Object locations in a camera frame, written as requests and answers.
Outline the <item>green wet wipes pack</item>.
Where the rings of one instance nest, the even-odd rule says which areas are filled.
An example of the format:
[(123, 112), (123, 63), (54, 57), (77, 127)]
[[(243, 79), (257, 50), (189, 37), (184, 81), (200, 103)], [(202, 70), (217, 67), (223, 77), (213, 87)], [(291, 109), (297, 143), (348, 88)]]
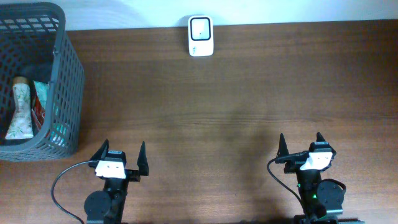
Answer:
[(47, 104), (47, 93), (49, 92), (49, 84), (34, 81), (35, 95), (32, 100), (33, 105), (39, 104), (45, 109)]

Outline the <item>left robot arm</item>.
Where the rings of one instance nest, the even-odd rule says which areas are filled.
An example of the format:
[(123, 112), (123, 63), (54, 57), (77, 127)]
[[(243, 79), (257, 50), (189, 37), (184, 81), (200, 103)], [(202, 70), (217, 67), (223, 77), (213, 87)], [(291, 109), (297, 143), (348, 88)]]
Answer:
[(129, 183), (140, 182), (142, 176), (149, 175), (146, 144), (141, 144), (137, 170), (127, 169), (126, 163), (126, 153), (111, 150), (108, 140), (91, 157), (89, 166), (94, 168), (97, 177), (104, 180), (104, 187), (89, 194), (85, 200), (87, 223), (122, 222)]

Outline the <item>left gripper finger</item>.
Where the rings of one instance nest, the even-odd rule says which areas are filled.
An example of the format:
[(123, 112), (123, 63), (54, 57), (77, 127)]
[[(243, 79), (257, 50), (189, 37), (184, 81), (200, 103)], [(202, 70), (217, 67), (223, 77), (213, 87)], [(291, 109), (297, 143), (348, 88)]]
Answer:
[(91, 161), (99, 161), (106, 157), (106, 154), (109, 151), (109, 140), (106, 139), (101, 147), (93, 154), (91, 157)]
[(146, 144), (143, 141), (139, 151), (139, 156), (137, 158), (137, 166), (139, 168), (139, 175), (148, 176), (149, 175), (149, 164), (146, 156)]

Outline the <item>white floral cosmetic tube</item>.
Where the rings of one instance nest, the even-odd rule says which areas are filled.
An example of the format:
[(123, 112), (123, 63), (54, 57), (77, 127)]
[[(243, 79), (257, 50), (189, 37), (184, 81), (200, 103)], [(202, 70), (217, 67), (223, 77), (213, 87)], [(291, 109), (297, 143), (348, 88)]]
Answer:
[(13, 78), (12, 93), (15, 110), (7, 130), (7, 140), (30, 139), (34, 137), (30, 108), (30, 86), (25, 77)]

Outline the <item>orange snack bar wrapper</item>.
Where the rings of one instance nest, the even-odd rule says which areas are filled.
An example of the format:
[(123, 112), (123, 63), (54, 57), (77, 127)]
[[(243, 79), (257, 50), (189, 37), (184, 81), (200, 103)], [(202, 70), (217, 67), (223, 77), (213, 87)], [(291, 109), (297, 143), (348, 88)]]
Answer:
[(41, 130), (45, 119), (45, 108), (40, 103), (37, 95), (33, 97), (31, 104), (31, 113), (35, 126), (38, 130)]

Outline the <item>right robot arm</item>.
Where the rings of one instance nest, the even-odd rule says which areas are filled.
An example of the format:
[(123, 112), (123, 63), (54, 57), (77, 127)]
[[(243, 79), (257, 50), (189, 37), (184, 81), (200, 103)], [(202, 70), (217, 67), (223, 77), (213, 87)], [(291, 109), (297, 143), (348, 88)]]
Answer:
[(295, 196), (303, 209), (294, 216), (294, 223), (338, 223), (343, 213), (345, 184), (334, 179), (322, 179), (321, 173), (331, 167), (336, 151), (317, 133), (307, 151), (291, 154), (283, 134), (274, 162), (284, 165), (284, 173), (295, 174), (298, 193)]

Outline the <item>small teal tissue pack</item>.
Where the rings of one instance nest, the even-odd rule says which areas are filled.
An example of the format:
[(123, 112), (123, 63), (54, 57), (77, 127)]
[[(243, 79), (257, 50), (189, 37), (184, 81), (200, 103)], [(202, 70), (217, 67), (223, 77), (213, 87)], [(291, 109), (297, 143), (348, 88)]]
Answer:
[(56, 144), (57, 146), (65, 147), (66, 137), (69, 132), (69, 127), (66, 124), (54, 123), (53, 130), (50, 133), (50, 142)]

